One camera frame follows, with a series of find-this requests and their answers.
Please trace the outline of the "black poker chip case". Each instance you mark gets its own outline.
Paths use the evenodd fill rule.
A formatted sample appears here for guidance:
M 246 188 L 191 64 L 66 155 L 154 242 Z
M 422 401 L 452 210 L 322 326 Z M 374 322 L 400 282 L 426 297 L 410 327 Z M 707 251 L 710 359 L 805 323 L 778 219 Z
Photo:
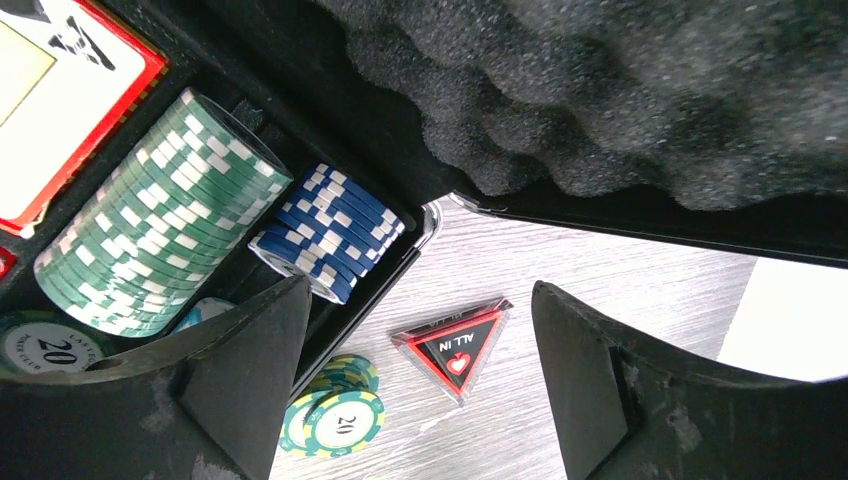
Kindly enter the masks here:
M 847 264 L 843 1 L 97 1 L 171 70 L 72 166 L 31 265 L 177 91 L 256 107 L 294 165 L 395 206 Z

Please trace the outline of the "dark green chip pile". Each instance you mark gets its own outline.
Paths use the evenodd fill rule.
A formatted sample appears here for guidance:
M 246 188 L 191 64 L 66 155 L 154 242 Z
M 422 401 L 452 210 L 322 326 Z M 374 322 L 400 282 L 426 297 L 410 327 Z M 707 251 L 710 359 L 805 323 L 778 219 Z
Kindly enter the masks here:
M 287 408 L 278 447 L 300 457 L 358 452 L 385 423 L 374 364 L 356 354 L 332 357 Z

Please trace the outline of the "red triangle all-in button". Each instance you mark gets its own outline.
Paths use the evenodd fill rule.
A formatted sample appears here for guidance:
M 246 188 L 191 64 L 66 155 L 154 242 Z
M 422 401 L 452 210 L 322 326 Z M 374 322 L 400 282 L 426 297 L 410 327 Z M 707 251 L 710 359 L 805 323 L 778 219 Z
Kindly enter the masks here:
M 392 345 L 462 407 L 510 318 L 506 298 L 393 333 Z

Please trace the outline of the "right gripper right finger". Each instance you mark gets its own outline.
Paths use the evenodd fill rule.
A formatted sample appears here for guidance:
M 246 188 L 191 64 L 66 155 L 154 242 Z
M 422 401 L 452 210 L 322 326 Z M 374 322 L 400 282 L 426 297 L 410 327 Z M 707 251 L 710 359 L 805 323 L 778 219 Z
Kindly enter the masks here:
M 571 479 L 843 479 L 847 383 L 693 354 L 537 282 L 532 319 Z

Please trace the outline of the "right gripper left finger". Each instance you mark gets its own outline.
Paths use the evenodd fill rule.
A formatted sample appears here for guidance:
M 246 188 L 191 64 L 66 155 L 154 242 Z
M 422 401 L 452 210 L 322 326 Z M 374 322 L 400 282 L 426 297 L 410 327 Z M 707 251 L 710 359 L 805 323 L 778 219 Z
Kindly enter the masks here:
M 265 479 L 310 313 L 285 279 L 73 374 L 1 384 L 5 479 Z

